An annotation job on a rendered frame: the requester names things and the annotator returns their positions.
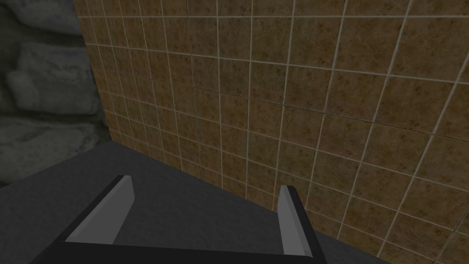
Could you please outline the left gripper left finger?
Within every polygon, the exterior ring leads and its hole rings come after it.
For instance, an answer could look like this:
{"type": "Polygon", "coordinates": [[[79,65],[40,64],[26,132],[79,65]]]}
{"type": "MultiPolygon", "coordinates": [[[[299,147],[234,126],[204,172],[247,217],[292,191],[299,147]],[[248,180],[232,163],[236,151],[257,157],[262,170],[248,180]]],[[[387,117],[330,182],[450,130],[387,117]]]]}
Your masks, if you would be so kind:
{"type": "Polygon", "coordinates": [[[112,244],[134,200],[132,177],[117,176],[65,228],[56,241],[112,244]]]}

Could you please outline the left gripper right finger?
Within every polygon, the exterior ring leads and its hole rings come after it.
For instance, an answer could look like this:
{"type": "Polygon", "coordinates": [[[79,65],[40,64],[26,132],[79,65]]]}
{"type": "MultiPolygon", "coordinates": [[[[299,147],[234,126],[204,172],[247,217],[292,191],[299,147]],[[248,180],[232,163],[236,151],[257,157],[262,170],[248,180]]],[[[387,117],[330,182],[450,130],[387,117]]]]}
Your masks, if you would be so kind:
{"type": "Polygon", "coordinates": [[[294,186],[281,186],[277,214],[283,252],[286,255],[307,256],[312,261],[326,261],[324,252],[294,186]]]}

